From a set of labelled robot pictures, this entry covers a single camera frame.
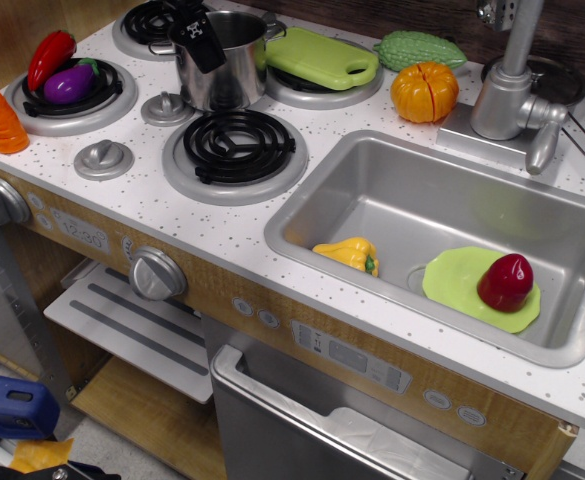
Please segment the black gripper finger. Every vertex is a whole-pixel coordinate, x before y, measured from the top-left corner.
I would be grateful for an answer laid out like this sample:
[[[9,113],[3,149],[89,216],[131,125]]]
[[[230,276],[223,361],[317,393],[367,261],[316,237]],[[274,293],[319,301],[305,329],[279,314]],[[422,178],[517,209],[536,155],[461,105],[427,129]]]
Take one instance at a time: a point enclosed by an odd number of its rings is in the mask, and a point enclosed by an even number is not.
[[[202,1],[172,1],[174,23],[172,42],[182,46],[203,74],[211,73],[226,62],[220,40]]]

